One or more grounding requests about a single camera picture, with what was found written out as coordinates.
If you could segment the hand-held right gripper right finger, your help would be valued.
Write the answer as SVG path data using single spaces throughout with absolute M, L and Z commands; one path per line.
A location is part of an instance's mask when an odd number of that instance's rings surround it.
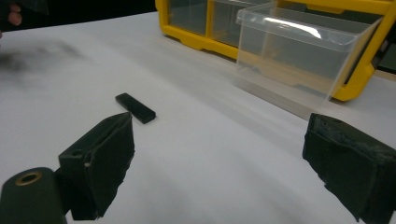
M 396 149 L 340 119 L 313 113 L 303 158 L 354 218 L 389 224 L 396 211 Z

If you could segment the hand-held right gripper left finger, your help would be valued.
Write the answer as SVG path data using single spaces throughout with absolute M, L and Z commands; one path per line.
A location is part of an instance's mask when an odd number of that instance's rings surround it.
M 133 157 L 132 115 L 125 112 L 100 121 L 58 156 L 64 210 L 74 220 L 103 217 Z

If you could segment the small black rectangular block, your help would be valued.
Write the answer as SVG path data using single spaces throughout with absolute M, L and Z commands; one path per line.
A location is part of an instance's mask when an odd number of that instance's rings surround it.
M 156 118 L 156 113 L 152 109 L 126 92 L 117 95 L 115 99 L 123 108 L 131 112 L 134 117 L 143 124 L 149 123 Z

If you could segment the yellow drawer cabinet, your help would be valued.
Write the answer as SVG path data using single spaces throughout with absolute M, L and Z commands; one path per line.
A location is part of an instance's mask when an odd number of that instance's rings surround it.
M 348 101 L 374 73 L 396 0 L 155 0 L 165 35 L 237 60 L 255 83 L 278 81 Z

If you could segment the clear plastic drawer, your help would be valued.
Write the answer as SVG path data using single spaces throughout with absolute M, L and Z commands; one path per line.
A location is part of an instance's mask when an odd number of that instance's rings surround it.
M 239 10 L 236 21 L 238 86 L 308 119 L 351 79 L 381 17 L 266 3 Z

